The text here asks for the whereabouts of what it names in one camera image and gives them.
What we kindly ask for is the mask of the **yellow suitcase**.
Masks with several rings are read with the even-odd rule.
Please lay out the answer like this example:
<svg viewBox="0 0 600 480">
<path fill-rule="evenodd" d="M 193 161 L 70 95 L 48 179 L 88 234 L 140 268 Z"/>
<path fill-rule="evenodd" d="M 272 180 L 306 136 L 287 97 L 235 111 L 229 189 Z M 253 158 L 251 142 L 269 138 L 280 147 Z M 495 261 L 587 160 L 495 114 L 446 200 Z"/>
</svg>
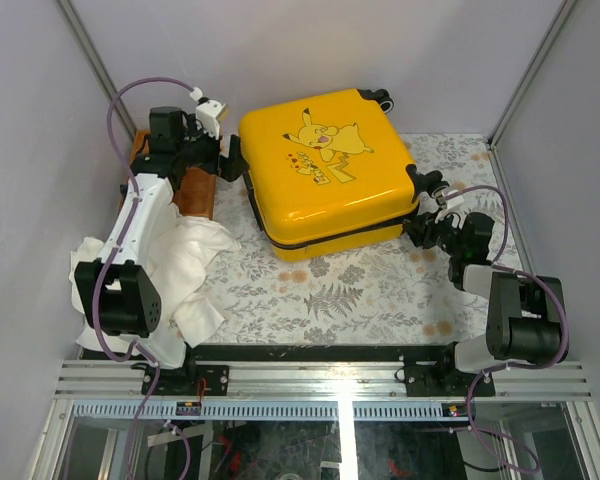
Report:
<svg viewBox="0 0 600 480">
<path fill-rule="evenodd" d="M 348 89 L 246 114 L 245 184 L 272 251 L 299 262 L 398 237 L 422 194 L 447 187 L 418 170 L 388 118 L 384 89 Z"/>
</svg>

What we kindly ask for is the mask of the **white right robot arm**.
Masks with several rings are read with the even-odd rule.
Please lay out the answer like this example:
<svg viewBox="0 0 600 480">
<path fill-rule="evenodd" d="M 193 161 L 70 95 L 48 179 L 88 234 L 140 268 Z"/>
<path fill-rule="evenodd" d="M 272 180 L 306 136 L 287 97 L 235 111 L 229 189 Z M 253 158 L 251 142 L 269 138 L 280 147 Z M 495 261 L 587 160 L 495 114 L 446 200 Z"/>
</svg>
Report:
<svg viewBox="0 0 600 480">
<path fill-rule="evenodd" d="M 539 369 L 563 361 L 568 349 L 561 282 L 537 277 L 488 259 L 494 220 L 455 213 L 438 220 L 427 212 L 403 223 L 403 232 L 423 249 L 449 256 L 448 278 L 458 290 L 487 300 L 485 333 L 450 347 L 436 369 L 438 387 L 458 394 L 472 373 L 496 368 Z"/>
</svg>

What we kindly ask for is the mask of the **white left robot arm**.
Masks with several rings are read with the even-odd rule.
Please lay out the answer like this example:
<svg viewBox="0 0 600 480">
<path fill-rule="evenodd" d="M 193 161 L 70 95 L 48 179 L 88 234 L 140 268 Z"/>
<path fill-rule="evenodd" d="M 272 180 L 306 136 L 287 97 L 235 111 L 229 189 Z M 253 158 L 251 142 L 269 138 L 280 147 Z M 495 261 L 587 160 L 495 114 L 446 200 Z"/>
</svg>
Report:
<svg viewBox="0 0 600 480">
<path fill-rule="evenodd" d="M 247 171 L 237 135 L 227 150 L 221 147 L 226 110 L 208 99 L 192 113 L 172 106 L 151 109 L 115 225 L 96 257 L 78 262 L 74 270 L 86 321 L 101 350 L 118 362 L 139 354 L 166 368 L 164 382 L 181 395 L 197 387 L 199 371 L 184 361 L 184 342 L 160 325 L 166 302 L 148 274 L 150 247 L 159 231 L 174 223 L 167 209 L 189 169 L 229 182 Z"/>
</svg>

